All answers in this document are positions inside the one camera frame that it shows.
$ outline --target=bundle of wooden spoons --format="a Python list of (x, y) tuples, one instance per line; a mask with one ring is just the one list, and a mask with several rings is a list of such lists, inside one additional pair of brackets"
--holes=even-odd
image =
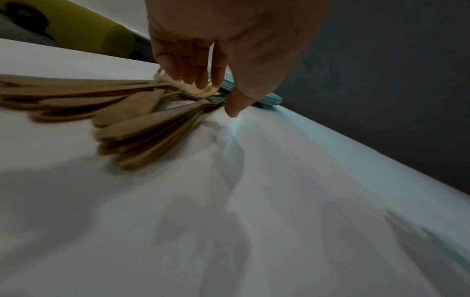
[[(171, 149), (224, 97), (158, 72), (154, 80), (84, 80), (0, 75), (0, 106), (28, 111), (37, 122), (91, 118), (99, 128), (98, 153), (117, 154), (119, 167), (138, 169)], [(194, 101), (161, 110), (164, 101)]]

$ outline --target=dark gray wall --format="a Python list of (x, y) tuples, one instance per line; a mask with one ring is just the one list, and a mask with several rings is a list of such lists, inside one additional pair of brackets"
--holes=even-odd
[(332, 0), (284, 106), (470, 192), (470, 0)]

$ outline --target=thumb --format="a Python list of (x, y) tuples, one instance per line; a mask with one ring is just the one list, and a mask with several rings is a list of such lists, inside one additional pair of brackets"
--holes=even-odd
[(225, 112), (229, 117), (236, 117), (240, 111), (261, 99), (262, 98), (251, 98), (235, 87), (225, 101)]

